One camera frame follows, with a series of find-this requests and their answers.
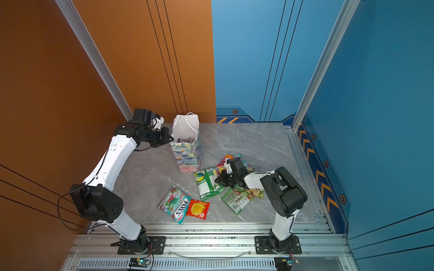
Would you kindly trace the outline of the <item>green circuit board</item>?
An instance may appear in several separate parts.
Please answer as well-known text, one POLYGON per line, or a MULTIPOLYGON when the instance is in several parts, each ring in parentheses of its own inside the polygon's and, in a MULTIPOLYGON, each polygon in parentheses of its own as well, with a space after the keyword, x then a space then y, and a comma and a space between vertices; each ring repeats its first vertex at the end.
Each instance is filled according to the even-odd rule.
POLYGON ((134 271, 145 271, 151 267, 151 260, 144 257, 132 257, 128 263, 128 269, 134 271))
POLYGON ((296 257, 275 257, 274 262, 277 271, 291 271, 294 265, 300 263, 296 257))

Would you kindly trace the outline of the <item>right green circuit board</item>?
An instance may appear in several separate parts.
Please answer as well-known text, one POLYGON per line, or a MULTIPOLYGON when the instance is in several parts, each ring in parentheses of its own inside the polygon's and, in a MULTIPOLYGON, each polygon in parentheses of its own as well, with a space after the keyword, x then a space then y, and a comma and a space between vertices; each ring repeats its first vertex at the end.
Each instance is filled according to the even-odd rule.
POLYGON ((291 271, 294 265, 300 263, 296 257, 275 257, 274 262, 277 271, 291 271))

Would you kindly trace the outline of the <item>left green circuit board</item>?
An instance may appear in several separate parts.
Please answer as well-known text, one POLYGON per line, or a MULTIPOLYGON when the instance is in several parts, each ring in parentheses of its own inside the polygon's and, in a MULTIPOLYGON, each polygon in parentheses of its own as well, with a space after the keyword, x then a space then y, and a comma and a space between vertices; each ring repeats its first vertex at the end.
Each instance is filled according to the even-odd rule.
POLYGON ((145 271, 151 267, 151 260, 144 257, 132 257, 128 263, 128 269, 134 271, 145 271))

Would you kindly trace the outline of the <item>teal Fox's candy bag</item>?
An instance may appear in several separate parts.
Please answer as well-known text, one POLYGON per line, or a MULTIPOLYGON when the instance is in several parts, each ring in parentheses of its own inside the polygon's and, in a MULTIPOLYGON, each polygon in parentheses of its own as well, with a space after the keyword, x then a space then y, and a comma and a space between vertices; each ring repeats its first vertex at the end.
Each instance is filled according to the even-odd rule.
POLYGON ((191 197, 187 196, 178 187, 173 186, 158 204, 158 208, 169 214, 175 222, 182 224, 190 201, 191 197))

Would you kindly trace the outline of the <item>right aluminium corner post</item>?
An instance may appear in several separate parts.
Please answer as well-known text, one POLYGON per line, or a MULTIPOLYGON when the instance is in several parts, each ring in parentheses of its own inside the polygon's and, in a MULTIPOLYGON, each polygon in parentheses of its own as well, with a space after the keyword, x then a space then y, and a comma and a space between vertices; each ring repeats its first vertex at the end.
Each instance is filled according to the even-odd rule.
POLYGON ((343 36, 345 35, 347 28, 356 12, 356 9, 360 3, 360 0, 346 0, 339 12, 339 15, 335 21, 332 31, 329 35, 327 43, 324 47, 322 55, 315 68, 313 76, 307 86, 305 94, 302 98, 300 106, 297 110, 295 119, 291 125, 292 131, 297 132, 300 127, 316 92, 326 74, 329 65, 341 43, 343 36))

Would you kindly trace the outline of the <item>aluminium frame rail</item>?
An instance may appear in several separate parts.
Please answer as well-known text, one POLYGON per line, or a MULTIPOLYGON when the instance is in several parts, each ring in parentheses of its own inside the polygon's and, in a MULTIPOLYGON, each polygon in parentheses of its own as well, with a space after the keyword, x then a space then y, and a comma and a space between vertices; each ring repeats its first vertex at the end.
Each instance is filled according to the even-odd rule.
POLYGON ((275 271, 275 257, 296 257, 292 271, 355 271, 356 261, 342 234, 323 217, 293 227, 302 254, 257 254, 255 236, 269 236, 271 224, 260 222, 186 222, 145 225, 148 237, 165 236, 162 255, 118 255, 111 244, 118 236, 106 228, 79 235, 65 262, 65 271, 134 271, 132 257, 151 260, 146 271, 275 271))

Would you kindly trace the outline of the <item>orange Fox's candy bag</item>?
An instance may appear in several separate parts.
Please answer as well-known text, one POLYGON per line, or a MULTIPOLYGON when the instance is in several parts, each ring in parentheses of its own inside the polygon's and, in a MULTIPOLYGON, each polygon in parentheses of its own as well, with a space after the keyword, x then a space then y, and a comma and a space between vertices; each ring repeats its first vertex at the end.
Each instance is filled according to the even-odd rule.
POLYGON ((231 160, 231 159, 233 159, 234 157, 233 156, 231 156, 231 155, 226 155, 223 159, 222 159, 222 161, 215 167, 216 168, 216 173, 218 174, 218 176, 220 176, 220 174, 222 173, 222 171, 223 170, 226 170, 226 167, 225 167, 225 163, 228 161, 228 160, 231 160))

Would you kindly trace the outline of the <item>floral paper bag white handles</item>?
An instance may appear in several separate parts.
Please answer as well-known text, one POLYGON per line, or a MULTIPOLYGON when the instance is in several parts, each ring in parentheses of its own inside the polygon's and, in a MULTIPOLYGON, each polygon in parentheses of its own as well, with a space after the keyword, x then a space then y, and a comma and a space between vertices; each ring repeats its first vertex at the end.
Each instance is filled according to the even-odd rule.
POLYGON ((196 172, 202 155, 200 121, 197 114, 177 115, 172 124, 174 141, 170 143, 182 172, 196 172))

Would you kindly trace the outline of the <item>aluminium corner post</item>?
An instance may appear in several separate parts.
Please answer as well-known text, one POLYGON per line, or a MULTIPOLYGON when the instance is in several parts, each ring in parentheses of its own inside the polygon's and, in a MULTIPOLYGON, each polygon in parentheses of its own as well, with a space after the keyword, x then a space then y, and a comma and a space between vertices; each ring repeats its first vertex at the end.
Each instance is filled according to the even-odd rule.
POLYGON ((88 31, 84 21, 79 15, 73 1, 70 0, 55 0, 63 16, 67 20, 75 36, 78 38, 81 46, 85 50, 88 58, 95 67, 100 78, 104 82, 106 88, 113 97, 115 103, 119 107, 121 113, 126 120, 132 118, 133 113, 130 109, 124 95, 122 94, 118 84, 116 83, 110 69, 108 68, 103 56, 94 42, 90 32, 88 31))
POLYGON ((335 21, 332 31, 329 35, 327 43, 324 47, 322 55, 315 68, 313 76, 307 86, 305 94, 302 98, 300 106, 297 110, 295 119, 291 125, 292 131, 297 132, 300 127, 316 92, 326 74, 329 65, 341 43, 343 36, 345 35, 347 28, 356 12, 356 9, 360 3, 360 0, 346 0, 339 12, 339 15, 335 21))

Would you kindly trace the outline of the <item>green snack pouch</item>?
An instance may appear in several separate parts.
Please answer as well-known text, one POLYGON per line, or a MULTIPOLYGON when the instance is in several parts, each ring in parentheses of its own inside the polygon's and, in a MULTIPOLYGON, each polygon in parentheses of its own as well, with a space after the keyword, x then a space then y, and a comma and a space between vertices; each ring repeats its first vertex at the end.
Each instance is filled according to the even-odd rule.
POLYGON ((239 186, 235 186, 233 189, 230 188, 220 199, 232 212, 239 215, 254 199, 254 195, 239 186))

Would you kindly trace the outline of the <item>red yellow snack packet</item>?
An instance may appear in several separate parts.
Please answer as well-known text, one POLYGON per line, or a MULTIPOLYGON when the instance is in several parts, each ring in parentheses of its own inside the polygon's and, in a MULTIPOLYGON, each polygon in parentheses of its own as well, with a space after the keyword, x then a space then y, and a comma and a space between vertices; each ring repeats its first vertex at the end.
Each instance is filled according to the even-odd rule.
POLYGON ((209 207, 209 202, 191 199, 186 215, 205 220, 208 214, 209 207))

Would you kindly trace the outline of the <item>yellow snack bag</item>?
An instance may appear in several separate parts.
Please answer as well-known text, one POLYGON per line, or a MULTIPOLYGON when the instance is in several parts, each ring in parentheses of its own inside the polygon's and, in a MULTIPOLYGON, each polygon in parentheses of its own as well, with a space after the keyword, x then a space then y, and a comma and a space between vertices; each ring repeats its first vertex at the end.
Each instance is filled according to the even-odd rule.
POLYGON ((257 197, 259 199, 263 199, 264 190, 263 189, 246 189, 247 193, 249 193, 252 197, 257 197))

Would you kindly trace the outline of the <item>green white snack packet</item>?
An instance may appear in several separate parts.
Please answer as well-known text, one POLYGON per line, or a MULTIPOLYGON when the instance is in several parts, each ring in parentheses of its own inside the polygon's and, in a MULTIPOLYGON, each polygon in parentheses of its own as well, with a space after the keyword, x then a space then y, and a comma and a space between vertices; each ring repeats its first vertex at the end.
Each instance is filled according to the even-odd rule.
POLYGON ((225 190, 223 186, 216 183, 218 173, 215 167, 197 171, 193 176, 198 186, 200 198, 203 201, 210 199, 225 190))

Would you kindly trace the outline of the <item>left aluminium corner post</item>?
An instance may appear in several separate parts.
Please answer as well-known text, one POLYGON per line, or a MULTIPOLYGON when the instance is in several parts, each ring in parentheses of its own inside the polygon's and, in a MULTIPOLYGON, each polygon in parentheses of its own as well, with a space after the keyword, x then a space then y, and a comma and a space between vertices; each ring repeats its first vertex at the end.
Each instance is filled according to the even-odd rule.
POLYGON ((95 67, 100 78, 104 82, 106 88, 113 97, 115 103, 119 107, 121 113, 126 120, 132 118, 133 113, 130 109, 124 95, 122 94, 118 84, 116 83, 110 69, 108 68, 103 56, 94 42, 90 32, 88 31, 84 21, 79 15, 73 1, 70 0, 55 0, 63 16, 67 20, 75 36, 78 38, 81 46, 85 50, 88 58, 95 67))

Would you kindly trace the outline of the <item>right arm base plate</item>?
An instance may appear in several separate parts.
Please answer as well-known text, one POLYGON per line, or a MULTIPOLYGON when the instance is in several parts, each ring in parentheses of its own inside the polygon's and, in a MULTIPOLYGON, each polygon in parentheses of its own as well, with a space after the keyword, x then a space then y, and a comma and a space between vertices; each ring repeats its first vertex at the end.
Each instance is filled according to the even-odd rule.
POLYGON ((299 238, 292 234, 286 240, 280 241, 272 236, 255 236, 255 251, 257 254, 302 254, 299 238))

